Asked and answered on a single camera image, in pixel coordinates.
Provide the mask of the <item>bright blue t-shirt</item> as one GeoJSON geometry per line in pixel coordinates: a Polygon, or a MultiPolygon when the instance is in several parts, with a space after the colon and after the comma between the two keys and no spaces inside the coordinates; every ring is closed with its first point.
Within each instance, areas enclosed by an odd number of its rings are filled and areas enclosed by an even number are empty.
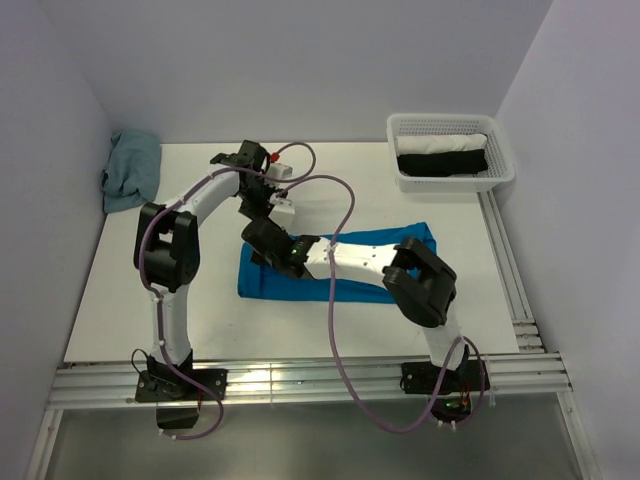
{"type": "MultiPolygon", "coordinates": [[[[417,222],[401,227],[341,233],[338,236],[338,241],[380,246],[398,244],[405,237],[418,238],[433,253],[437,252],[437,242],[426,222],[417,222]]],[[[254,263],[252,255],[252,248],[244,243],[240,253],[237,280],[237,293],[240,297],[292,302],[328,301],[329,279],[288,278],[268,265],[254,263]]],[[[343,303],[394,303],[391,294],[384,287],[347,279],[336,280],[335,301],[343,303]]]]}

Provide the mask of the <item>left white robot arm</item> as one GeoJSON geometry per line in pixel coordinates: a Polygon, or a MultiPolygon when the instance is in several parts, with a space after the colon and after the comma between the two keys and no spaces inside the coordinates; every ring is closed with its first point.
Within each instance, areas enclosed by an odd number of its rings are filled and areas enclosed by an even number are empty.
{"type": "Polygon", "coordinates": [[[189,285],[200,266],[199,227],[223,202],[240,197],[258,212],[269,211],[276,185],[288,177],[272,168],[277,153],[245,140],[238,152],[221,153],[206,175],[164,204],[140,210],[134,266],[152,300],[153,347],[145,383],[172,399],[199,389],[188,336],[189,285]]]}

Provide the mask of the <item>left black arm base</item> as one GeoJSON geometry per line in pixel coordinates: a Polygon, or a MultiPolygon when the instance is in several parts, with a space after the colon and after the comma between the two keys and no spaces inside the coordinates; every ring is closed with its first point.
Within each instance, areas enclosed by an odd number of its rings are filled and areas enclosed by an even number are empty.
{"type": "Polygon", "coordinates": [[[134,402],[156,404],[160,429],[191,429],[198,422],[205,401],[220,406],[225,398],[228,370],[195,368],[193,353],[174,366],[181,376],[141,349],[132,353],[131,365],[138,374],[134,402]]]}

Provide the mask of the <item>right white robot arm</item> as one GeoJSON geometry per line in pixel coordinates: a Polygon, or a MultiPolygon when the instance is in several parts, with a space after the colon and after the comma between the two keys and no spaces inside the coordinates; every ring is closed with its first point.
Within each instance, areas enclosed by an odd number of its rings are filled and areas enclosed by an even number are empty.
{"type": "Polygon", "coordinates": [[[240,297],[394,304],[423,329],[435,383],[452,390],[466,379],[469,349],[448,317],[457,275],[436,254],[426,223],[293,236],[258,219],[244,228],[241,238],[240,297]]]}

